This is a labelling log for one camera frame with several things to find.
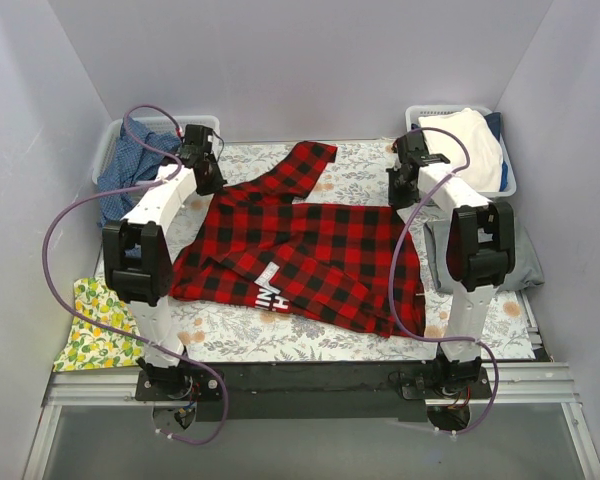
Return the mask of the red black plaid shirt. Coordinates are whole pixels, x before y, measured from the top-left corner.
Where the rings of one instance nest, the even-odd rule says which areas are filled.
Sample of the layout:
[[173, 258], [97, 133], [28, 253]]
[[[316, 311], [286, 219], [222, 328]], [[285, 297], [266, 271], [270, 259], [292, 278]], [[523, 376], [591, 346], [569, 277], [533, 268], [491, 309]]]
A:
[[397, 211], [306, 201], [336, 156], [332, 145], [299, 142], [256, 179], [215, 193], [174, 263], [171, 296], [423, 335], [420, 260]]

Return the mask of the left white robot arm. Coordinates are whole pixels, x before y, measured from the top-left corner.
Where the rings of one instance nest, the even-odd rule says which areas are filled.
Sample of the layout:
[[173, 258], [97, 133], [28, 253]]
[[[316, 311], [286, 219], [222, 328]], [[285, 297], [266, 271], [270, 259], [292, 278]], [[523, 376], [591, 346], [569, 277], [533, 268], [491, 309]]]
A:
[[219, 401], [219, 381], [182, 358], [185, 347], [171, 317], [168, 294], [174, 273], [165, 234], [193, 193], [221, 189], [223, 179], [213, 150], [216, 133], [188, 124], [175, 155], [183, 163], [163, 160], [157, 179], [132, 210], [102, 231], [106, 284], [126, 303], [143, 338], [145, 353], [136, 398], [151, 401]]

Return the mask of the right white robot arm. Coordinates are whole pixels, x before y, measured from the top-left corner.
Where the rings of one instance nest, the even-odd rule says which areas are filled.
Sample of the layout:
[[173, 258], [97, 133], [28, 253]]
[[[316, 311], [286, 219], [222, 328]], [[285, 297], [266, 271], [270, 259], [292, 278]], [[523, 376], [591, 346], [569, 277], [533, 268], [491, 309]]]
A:
[[513, 209], [474, 190], [445, 155], [429, 153], [421, 129], [399, 137], [392, 149], [398, 159], [388, 171], [389, 202], [415, 212], [434, 202], [449, 216], [446, 268], [454, 282], [435, 359], [399, 375], [398, 388], [407, 399], [469, 396], [471, 386], [488, 382], [481, 355], [489, 349], [481, 336], [489, 305], [515, 266]]

